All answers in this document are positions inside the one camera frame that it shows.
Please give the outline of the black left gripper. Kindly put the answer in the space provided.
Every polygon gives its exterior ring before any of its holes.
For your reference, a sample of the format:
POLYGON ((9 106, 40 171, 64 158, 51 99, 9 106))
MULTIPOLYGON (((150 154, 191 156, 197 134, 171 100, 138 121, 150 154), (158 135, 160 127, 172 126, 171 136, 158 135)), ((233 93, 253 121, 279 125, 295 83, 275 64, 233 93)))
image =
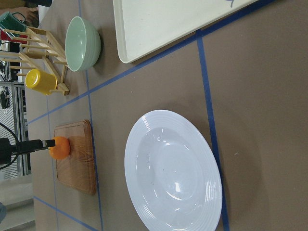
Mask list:
POLYGON ((51 140, 31 140, 21 141, 16 144, 10 144, 8 138, 0 139, 0 164, 9 164, 12 160, 12 155, 27 154, 40 150, 42 147, 55 147, 55 139, 51 140))

